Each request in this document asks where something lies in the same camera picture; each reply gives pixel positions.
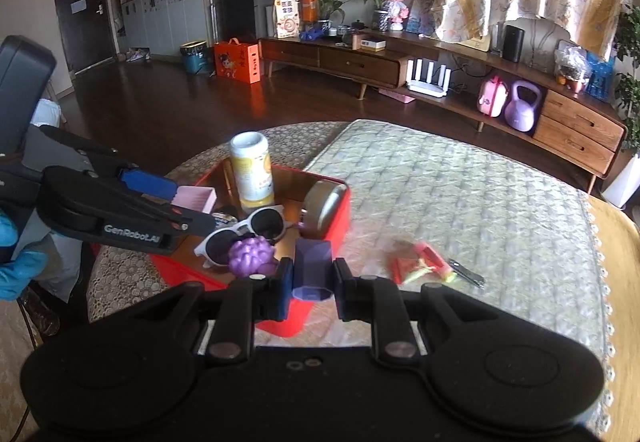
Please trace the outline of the blue gloved hand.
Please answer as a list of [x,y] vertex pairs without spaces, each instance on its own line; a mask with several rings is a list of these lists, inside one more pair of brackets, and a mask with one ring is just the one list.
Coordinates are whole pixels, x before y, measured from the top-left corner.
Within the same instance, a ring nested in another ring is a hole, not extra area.
[[[6,214],[1,214],[1,247],[12,247],[16,242],[16,226]],[[2,264],[0,299],[16,300],[28,284],[43,272],[47,264],[48,256],[38,250],[23,250],[15,260]]]

